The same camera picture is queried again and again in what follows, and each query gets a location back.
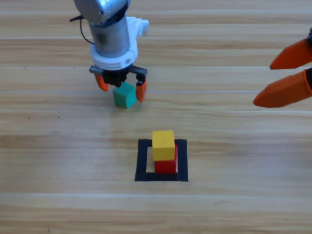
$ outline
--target block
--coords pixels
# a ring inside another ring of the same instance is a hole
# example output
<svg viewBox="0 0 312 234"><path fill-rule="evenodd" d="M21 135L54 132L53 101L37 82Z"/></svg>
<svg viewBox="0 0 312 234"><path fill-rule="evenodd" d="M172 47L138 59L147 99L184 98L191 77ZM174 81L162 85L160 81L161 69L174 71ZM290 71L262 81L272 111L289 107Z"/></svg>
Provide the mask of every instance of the block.
<svg viewBox="0 0 312 234"><path fill-rule="evenodd" d="M176 161L177 161L177 145L175 145L175 158L174 160L156 161L155 173L174 174L176 173Z"/></svg>
<svg viewBox="0 0 312 234"><path fill-rule="evenodd" d="M175 136L172 130L153 131L153 161L167 161L175 158Z"/></svg>
<svg viewBox="0 0 312 234"><path fill-rule="evenodd" d="M136 88L127 82L122 82L120 87L115 87L113 96L115 105L125 109L130 108L137 101Z"/></svg>

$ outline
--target table surface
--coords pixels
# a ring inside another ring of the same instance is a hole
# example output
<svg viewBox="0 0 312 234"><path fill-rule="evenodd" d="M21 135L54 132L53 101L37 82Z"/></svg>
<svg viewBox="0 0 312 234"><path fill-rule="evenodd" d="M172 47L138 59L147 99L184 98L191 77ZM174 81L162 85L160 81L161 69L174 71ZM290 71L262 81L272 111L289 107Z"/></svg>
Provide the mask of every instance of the table surface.
<svg viewBox="0 0 312 234"><path fill-rule="evenodd" d="M269 65L306 37L311 0L132 0L150 31L129 110L89 73L77 15L0 1L1 234L312 233L312 100L253 105L298 72ZM134 182L138 139L167 129L188 141L190 181Z"/></svg>

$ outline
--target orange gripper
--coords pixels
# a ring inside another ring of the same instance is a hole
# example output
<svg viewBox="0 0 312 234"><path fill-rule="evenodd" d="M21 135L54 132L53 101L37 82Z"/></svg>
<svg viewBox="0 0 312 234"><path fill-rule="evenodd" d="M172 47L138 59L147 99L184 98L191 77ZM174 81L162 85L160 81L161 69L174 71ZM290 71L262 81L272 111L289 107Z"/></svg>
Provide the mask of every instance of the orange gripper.
<svg viewBox="0 0 312 234"><path fill-rule="evenodd" d="M136 98L139 102L143 102L146 94L146 81L141 85L136 85Z"/></svg>
<svg viewBox="0 0 312 234"><path fill-rule="evenodd" d="M312 47L305 38L286 47L272 62L272 70L296 69L312 61Z"/></svg>
<svg viewBox="0 0 312 234"><path fill-rule="evenodd" d="M275 108L312 97L311 86L307 80L307 70L282 78L269 84L253 103L256 106Z"/></svg>
<svg viewBox="0 0 312 234"><path fill-rule="evenodd" d="M100 87L100 89L104 90L105 92L108 91L108 84L104 82L103 76L95 74L97 84Z"/></svg>

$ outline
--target green cube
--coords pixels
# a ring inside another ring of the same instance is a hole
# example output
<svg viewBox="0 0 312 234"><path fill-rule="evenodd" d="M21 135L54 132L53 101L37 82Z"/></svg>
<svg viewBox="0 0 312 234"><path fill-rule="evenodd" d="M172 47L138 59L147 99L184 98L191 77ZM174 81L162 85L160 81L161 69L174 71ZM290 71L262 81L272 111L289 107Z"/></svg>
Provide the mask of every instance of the green cube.
<svg viewBox="0 0 312 234"><path fill-rule="evenodd" d="M119 88L113 89L113 96L115 105L125 109L130 108L137 101L136 88L126 82L122 82Z"/></svg>

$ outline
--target black square outline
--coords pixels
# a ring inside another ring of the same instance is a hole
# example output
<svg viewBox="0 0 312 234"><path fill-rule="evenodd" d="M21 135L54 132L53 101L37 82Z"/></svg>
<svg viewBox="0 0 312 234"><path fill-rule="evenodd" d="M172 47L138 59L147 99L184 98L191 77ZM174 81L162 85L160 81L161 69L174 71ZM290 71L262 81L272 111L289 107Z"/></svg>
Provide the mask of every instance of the black square outline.
<svg viewBox="0 0 312 234"><path fill-rule="evenodd" d="M183 181L188 182L187 140L175 139L177 145L177 173L161 174L146 172L147 148L152 146L151 139L139 139L135 181Z"/></svg>

